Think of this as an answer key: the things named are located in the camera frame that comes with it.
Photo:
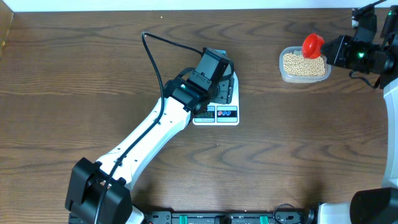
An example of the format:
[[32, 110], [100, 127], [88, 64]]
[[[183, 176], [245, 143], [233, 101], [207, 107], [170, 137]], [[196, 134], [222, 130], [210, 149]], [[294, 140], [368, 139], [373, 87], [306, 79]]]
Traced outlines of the red plastic scoop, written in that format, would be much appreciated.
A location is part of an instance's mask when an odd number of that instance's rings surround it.
[[323, 37], [315, 33], [310, 34], [302, 44], [302, 55], [304, 58], [316, 59], [321, 56], [321, 47], [325, 43]]

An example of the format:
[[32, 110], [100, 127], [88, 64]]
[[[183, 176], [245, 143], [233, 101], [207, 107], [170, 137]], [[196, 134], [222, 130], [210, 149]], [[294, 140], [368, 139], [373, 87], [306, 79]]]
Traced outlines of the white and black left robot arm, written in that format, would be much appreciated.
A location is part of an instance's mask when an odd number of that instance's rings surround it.
[[69, 223], [142, 223], [131, 202], [139, 176], [177, 133], [195, 125], [239, 124], [239, 87], [234, 64], [203, 58], [161, 85], [148, 117], [96, 162], [80, 159], [72, 169], [65, 207]]

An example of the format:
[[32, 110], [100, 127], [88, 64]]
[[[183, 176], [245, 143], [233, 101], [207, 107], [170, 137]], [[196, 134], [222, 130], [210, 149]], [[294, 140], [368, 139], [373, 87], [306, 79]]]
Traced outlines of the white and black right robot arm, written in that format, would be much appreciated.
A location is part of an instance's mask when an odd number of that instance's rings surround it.
[[378, 189], [362, 190], [350, 202], [322, 203], [317, 223], [397, 223], [397, 6], [389, 8], [381, 32], [383, 42], [375, 44], [377, 16], [374, 4], [352, 10], [354, 36], [341, 35], [323, 44], [321, 54], [335, 67], [350, 70], [349, 77], [359, 79], [375, 73], [379, 76], [373, 89], [383, 90], [387, 108], [387, 162]]

